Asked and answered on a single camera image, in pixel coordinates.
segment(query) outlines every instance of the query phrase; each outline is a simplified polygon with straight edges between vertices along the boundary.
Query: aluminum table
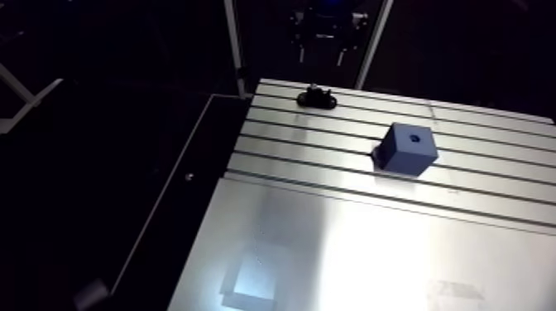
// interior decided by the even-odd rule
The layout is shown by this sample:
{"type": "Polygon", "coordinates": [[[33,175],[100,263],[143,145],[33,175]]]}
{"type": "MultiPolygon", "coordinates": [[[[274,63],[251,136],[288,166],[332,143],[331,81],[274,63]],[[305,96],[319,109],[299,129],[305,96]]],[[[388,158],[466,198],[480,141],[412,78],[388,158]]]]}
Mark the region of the aluminum table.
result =
{"type": "Polygon", "coordinates": [[[169,310],[556,309],[556,127],[546,117],[263,79],[169,310]],[[430,127],[420,177],[369,156],[430,127]]]}

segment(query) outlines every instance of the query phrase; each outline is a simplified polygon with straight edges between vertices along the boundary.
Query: white bar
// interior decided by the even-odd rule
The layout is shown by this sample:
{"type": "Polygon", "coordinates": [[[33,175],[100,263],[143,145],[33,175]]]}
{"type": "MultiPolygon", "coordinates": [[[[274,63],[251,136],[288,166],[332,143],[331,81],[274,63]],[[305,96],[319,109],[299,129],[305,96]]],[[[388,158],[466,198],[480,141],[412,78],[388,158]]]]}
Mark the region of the white bar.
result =
{"type": "Polygon", "coordinates": [[[375,27],[372,30],[371,40],[367,46],[367,52],[365,53],[365,58],[363,59],[361,71],[359,71],[359,75],[357,76],[355,89],[362,89],[365,80],[367,79],[372,59],[375,56],[376,49],[378,49],[378,43],[381,41],[382,31],[384,31],[384,26],[386,25],[386,21],[388,21],[388,16],[390,15],[390,9],[392,8],[393,3],[394,0],[382,0],[381,10],[378,13],[375,27]]]}
{"type": "Polygon", "coordinates": [[[233,66],[236,69],[237,92],[241,99],[245,99],[245,81],[243,78],[237,76],[237,72],[242,67],[242,50],[237,31],[234,0],[224,0],[224,8],[226,10],[226,20],[228,21],[228,34],[230,36],[230,46],[232,47],[233,66]]]}

